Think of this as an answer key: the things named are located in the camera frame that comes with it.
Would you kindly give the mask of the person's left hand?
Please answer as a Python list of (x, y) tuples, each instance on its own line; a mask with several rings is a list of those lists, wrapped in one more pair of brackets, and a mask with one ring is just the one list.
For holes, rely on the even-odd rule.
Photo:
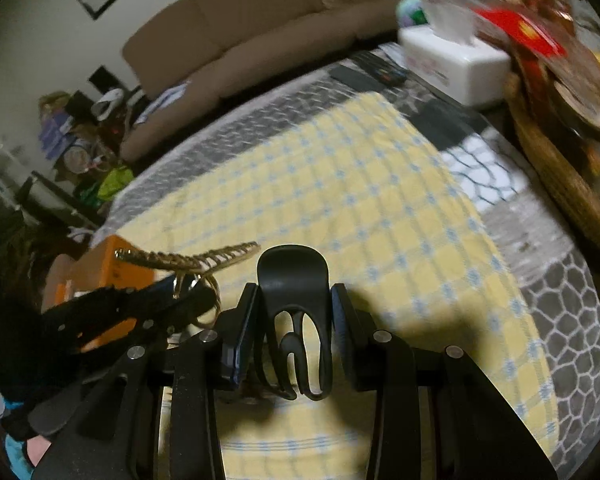
[(36, 468), (48, 451), (52, 442), (43, 436), (35, 436), (24, 442), (23, 454), (33, 468)]

